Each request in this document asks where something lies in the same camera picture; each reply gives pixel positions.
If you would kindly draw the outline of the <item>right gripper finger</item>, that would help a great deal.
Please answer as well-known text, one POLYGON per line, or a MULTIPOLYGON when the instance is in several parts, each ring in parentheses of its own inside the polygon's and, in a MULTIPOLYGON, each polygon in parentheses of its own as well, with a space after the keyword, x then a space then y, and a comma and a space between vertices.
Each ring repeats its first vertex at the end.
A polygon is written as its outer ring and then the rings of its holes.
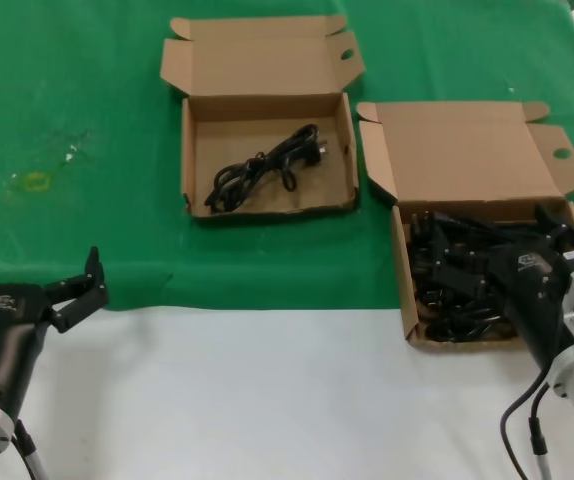
POLYGON ((547 206, 535 206, 535 219, 538 231, 546 238, 547 244, 556 251, 574 250, 574 224, 564 221, 547 206))
POLYGON ((431 279, 458 295, 483 300, 489 293, 490 251, 503 242, 499 228, 462 222, 431 224, 431 279))

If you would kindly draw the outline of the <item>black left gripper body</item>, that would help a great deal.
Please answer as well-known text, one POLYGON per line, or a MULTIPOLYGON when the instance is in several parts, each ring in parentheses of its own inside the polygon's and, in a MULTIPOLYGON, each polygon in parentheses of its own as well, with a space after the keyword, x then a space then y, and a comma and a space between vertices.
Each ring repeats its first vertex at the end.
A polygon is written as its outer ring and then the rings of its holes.
POLYGON ((50 302, 41 286, 0 284, 0 409, 20 413, 50 326, 50 302))

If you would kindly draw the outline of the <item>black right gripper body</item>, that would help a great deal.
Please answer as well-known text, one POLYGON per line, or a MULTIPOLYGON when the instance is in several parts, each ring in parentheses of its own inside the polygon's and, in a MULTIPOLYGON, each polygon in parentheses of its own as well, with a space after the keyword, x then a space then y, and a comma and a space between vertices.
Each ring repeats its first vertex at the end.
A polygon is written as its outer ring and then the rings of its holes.
POLYGON ((488 283, 503 314, 542 369, 574 344, 562 321, 567 281, 556 269, 559 258, 543 243, 516 243, 492 255, 487 267, 488 283))

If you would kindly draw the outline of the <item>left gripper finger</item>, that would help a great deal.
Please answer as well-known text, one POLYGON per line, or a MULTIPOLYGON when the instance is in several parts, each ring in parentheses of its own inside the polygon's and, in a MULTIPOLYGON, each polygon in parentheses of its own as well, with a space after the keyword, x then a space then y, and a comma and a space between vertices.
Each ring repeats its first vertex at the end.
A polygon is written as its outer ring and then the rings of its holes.
POLYGON ((51 324, 59 333, 104 308, 109 294, 98 248, 90 248, 83 274, 48 284, 43 292, 52 306, 51 324))

